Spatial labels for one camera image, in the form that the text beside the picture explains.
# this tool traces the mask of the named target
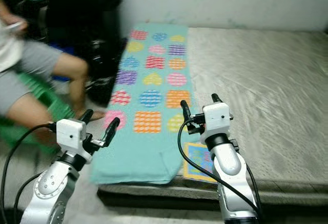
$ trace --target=teal towel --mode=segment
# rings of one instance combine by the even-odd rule
[[[134,27],[119,65],[104,129],[116,116],[121,123],[109,147],[94,155],[93,182],[166,184],[179,171],[180,101],[185,99],[192,113],[196,107],[187,32],[187,27],[178,25]],[[184,142],[199,141],[198,135],[183,134]]]

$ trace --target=person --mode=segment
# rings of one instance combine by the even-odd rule
[[[14,32],[6,30],[8,25],[21,23]],[[12,14],[0,0],[0,116],[5,116],[27,128],[52,121],[47,111],[19,81],[17,72],[37,75],[50,80],[52,75],[70,78],[69,96],[76,117],[85,111],[85,84],[88,78],[87,63],[75,56],[63,53],[43,43],[22,40],[27,22]],[[104,117],[95,111],[92,120]],[[48,131],[38,132],[41,140],[47,140]]]

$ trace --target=gray shorts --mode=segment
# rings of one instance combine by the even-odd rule
[[[0,115],[30,90],[19,80],[17,73],[25,72],[49,81],[62,51],[40,42],[25,41],[21,60],[0,73]]]

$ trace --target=black cable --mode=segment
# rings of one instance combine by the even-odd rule
[[[251,177],[254,192],[255,192],[255,197],[256,197],[257,208],[258,208],[258,210],[259,210],[259,212],[261,213],[261,216],[262,216],[263,215],[263,210],[262,210],[262,205],[261,205],[261,199],[260,199],[260,195],[258,194],[258,188],[257,188],[255,178],[254,178],[253,173],[252,173],[250,167],[248,166],[248,164],[246,164],[246,169],[247,169],[247,171],[248,171],[248,173]]]
[[[14,204],[14,224],[18,224],[18,217],[17,217],[17,211],[18,211],[18,203],[19,203],[19,198],[21,197],[21,194],[24,190],[24,188],[33,180],[38,178],[41,175],[41,173],[34,175],[33,177],[29,178],[17,192],[16,199],[15,199],[15,204]]]
[[[5,224],[8,224],[7,218],[6,218],[6,213],[5,213],[5,185],[6,185],[6,176],[7,176],[7,170],[8,170],[8,165],[9,161],[14,154],[14,152],[17,150],[17,148],[20,146],[22,141],[34,130],[39,129],[39,128],[48,128],[49,124],[42,124],[35,126],[34,128],[31,128],[29,131],[27,131],[19,140],[17,140],[15,146],[11,149],[9,152],[5,165],[4,165],[4,170],[2,174],[2,179],[1,179],[1,191],[0,191],[0,208],[1,208],[1,215],[4,220]]]
[[[182,134],[182,130],[185,127],[185,125],[187,123],[191,123],[192,119],[186,120],[184,121],[184,123],[181,125],[179,132],[178,132],[178,147],[179,147],[179,151],[182,155],[182,157],[194,168],[198,169],[200,172],[208,175],[209,177],[211,177],[212,179],[216,180],[218,183],[222,184],[223,186],[225,186],[226,188],[228,188],[230,191],[232,191],[233,193],[235,193],[238,197],[240,197],[242,200],[244,200],[246,203],[248,203],[253,210],[257,213],[257,215],[259,216],[259,218],[261,217],[261,213],[259,212],[259,209],[247,198],[245,197],[242,193],[240,193],[238,190],[236,190],[234,187],[232,187],[231,185],[229,185],[228,183],[226,183],[224,180],[220,179],[219,177],[217,177],[216,175],[212,174],[211,172],[207,171],[206,169],[202,168],[201,166],[197,165],[196,163],[194,163],[193,161],[191,161],[183,152],[183,149],[181,147],[181,134]]]

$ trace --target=mattress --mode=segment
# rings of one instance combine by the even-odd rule
[[[231,138],[264,203],[328,204],[328,37],[323,33],[190,28],[188,58],[199,105],[218,93],[230,106]],[[182,171],[165,186],[100,185],[132,195],[217,199],[215,184]]]

